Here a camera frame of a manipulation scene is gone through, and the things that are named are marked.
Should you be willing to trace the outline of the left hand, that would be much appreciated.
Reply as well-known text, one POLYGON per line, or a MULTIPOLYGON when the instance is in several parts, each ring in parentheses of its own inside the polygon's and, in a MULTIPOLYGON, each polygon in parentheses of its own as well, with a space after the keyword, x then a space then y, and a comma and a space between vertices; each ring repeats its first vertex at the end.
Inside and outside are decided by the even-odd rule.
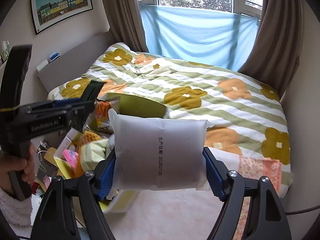
POLYGON ((27 159, 22 159, 13 156, 3 156, 1 155, 1 189, 7 194, 14 194, 12 185, 9 178, 10 171, 21 171, 23 170, 22 180, 29 185, 35 180, 35 163, 34 163, 34 153, 35 146, 31 142, 29 145, 29 153, 27 159))

